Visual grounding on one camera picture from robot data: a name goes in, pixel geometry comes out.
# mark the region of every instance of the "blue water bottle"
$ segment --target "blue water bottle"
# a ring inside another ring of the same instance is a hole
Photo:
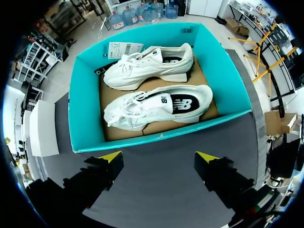
[[[179,6],[174,4],[174,0],[170,0],[170,3],[166,5],[166,17],[170,19],[176,19],[179,12]]]
[[[153,9],[152,5],[148,5],[148,8],[143,11],[142,16],[144,21],[148,24],[155,24],[158,22],[157,11]]]
[[[137,11],[137,17],[140,21],[144,21],[143,20],[143,11],[147,8],[148,8],[148,4],[143,4],[143,3],[141,3],[141,6],[137,8],[137,10],[136,10]]]
[[[152,4],[153,9],[155,9],[157,11],[157,16],[158,18],[162,18],[163,17],[163,4],[158,2],[157,0],[154,1],[154,3]]]
[[[123,12],[123,18],[127,25],[133,25],[138,22],[136,10],[129,6],[126,6],[126,9]]]
[[[113,14],[109,17],[109,22],[113,29],[119,30],[125,27],[124,17],[120,14],[116,14],[115,11],[112,12]]]

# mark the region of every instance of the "white sneaker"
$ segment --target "white sneaker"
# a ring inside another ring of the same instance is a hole
[[[104,83],[117,90],[135,90],[149,77],[168,82],[187,82],[193,64],[188,43],[180,47],[149,47],[142,53],[123,55],[104,73]]]
[[[104,110],[108,127],[141,131],[154,121],[196,123],[212,101],[207,85],[171,85],[134,92],[112,101]]]

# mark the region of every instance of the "shoe insole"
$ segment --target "shoe insole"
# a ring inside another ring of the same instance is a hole
[[[188,94],[175,94],[170,96],[173,103],[172,114],[189,113],[200,107],[199,101],[195,96]]]
[[[179,62],[179,61],[181,61],[180,57],[170,56],[170,57],[163,57],[162,58],[163,63],[176,63],[176,62]]]

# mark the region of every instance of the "white floor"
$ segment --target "white floor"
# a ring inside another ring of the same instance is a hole
[[[229,40],[228,37],[234,37],[234,34],[230,32],[225,26],[218,24],[213,18],[185,15],[184,17],[178,17],[177,19],[163,18],[159,23],[163,22],[195,22],[202,23],[207,29],[215,36],[215,38],[222,44],[223,48],[234,49],[240,59],[243,61],[251,79],[255,78],[254,64],[251,60],[243,57],[247,54],[241,42],[235,40]],[[77,40],[77,42],[69,50],[69,57],[63,63],[58,63],[48,74],[48,78],[43,82],[41,88],[45,91],[44,100],[55,103],[63,95],[69,91],[69,85],[73,70],[73,65],[76,56],[83,50],[89,48],[94,43],[115,35],[119,32],[124,32],[128,29],[132,29],[145,24],[140,22],[133,26],[128,26],[122,30],[110,30],[104,27],[102,34],[100,32],[101,27],[100,18],[92,15],[88,20],[76,29],[70,36]],[[271,110],[270,101],[267,95],[267,81],[262,79],[254,83],[263,112]]]

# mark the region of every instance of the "cable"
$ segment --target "cable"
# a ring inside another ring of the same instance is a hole
[[[283,108],[285,108],[288,104],[290,104],[298,95],[299,95],[299,93],[298,93],[296,96],[294,96],[294,98],[293,98],[290,102],[288,102],[287,104],[285,104],[285,105],[283,106]]]
[[[257,213],[257,214],[252,215],[251,217],[247,217],[245,219],[240,220],[239,222],[233,224],[229,228],[236,227],[238,224],[242,223],[243,221],[246,221],[246,222],[251,221],[251,222],[253,222],[253,221],[258,220],[258,219],[266,218],[266,217],[268,217],[270,215],[278,216],[278,215],[283,215],[283,214],[284,214],[283,211],[269,211],[269,212],[265,212],[265,213]]]
[[[279,189],[279,188],[286,188],[286,187],[288,187],[289,185],[285,185],[285,186],[279,186],[279,187],[273,187],[273,186],[270,186],[271,188],[273,188],[273,189]]]

